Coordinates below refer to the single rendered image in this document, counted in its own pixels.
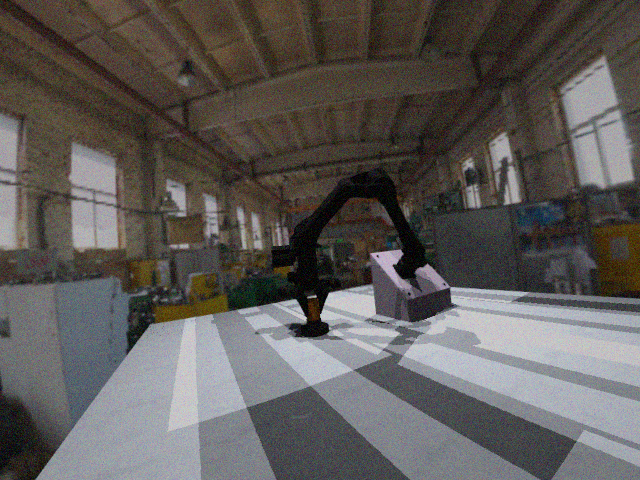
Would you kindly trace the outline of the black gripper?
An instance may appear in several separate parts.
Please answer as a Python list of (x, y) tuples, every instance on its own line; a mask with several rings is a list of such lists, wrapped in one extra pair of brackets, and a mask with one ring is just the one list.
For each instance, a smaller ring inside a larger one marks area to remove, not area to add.
[(327, 278), (319, 280), (318, 270), (320, 270), (320, 266), (317, 266), (317, 263), (298, 265), (297, 272), (299, 272), (300, 278), (300, 284), (298, 285), (300, 286), (296, 287), (288, 285), (279, 287), (278, 289), (278, 296), (284, 298), (296, 298), (301, 306), (305, 317), (308, 317), (308, 301), (307, 296), (304, 295), (304, 292), (315, 290), (314, 292), (319, 301), (319, 309), (321, 314), (328, 294), (331, 293), (331, 290), (329, 290), (328, 287), (331, 287), (332, 289), (341, 288), (341, 282), (338, 278)]

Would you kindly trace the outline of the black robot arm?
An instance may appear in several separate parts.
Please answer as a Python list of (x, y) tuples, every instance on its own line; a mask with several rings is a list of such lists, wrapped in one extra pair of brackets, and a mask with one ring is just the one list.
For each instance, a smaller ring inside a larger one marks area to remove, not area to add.
[(395, 239), (404, 254), (393, 268), (401, 278), (416, 278), (416, 269), (427, 264), (425, 248), (410, 229), (397, 202), (395, 184), (383, 168), (341, 179), (315, 212), (296, 225), (290, 246), (271, 247), (273, 268), (294, 266), (296, 256), (298, 265), (317, 263), (315, 248), (321, 247), (317, 240), (323, 227), (353, 197), (375, 197), (385, 207), (399, 233)]

